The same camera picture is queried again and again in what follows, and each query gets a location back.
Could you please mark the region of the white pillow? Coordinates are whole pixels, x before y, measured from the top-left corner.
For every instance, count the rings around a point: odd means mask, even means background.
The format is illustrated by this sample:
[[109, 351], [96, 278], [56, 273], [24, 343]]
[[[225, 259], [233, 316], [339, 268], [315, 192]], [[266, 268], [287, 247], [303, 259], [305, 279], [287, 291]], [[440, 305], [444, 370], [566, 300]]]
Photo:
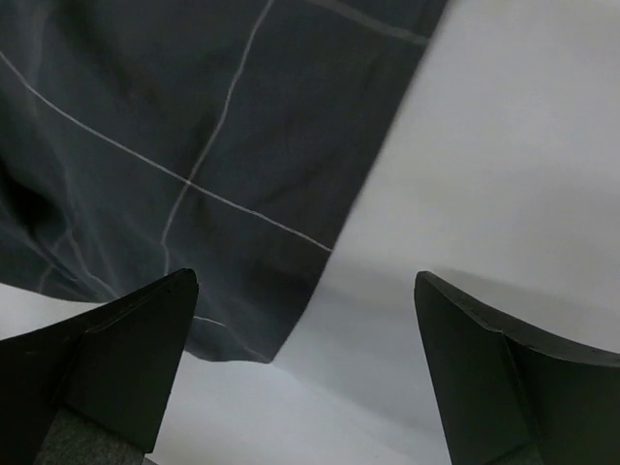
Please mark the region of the white pillow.
[[406, 361], [431, 270], [619, 348], [619, 5], [455, 1], [276, 364]]

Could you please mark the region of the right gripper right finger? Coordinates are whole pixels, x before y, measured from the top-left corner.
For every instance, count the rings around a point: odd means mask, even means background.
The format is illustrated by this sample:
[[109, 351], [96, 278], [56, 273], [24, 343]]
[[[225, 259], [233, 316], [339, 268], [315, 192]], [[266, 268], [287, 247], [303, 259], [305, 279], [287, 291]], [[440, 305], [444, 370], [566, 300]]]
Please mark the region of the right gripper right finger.
[[619, 356], [416, 277], [420, 336], [454, 464], [616, 464]]

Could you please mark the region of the dark grey checked pillowcase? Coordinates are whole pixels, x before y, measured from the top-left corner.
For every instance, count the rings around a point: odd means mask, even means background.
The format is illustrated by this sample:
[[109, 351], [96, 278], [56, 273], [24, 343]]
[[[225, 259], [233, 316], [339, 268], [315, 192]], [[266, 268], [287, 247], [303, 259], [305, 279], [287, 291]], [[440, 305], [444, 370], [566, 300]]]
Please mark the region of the dark grey checked pillowcase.
[[180, 268], [186, 348], [273, 361], [443, 1], [5, 1], [1, 280], [105, 302]]

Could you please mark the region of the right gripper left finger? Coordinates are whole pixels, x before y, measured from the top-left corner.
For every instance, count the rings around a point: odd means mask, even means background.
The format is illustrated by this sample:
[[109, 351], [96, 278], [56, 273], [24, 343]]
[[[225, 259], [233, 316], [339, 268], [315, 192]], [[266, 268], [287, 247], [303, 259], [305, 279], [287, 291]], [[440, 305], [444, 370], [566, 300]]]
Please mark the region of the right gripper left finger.
[[4, 464], [141, 464], [154, 450], [199, 285], [180, 269], [1, 342]]

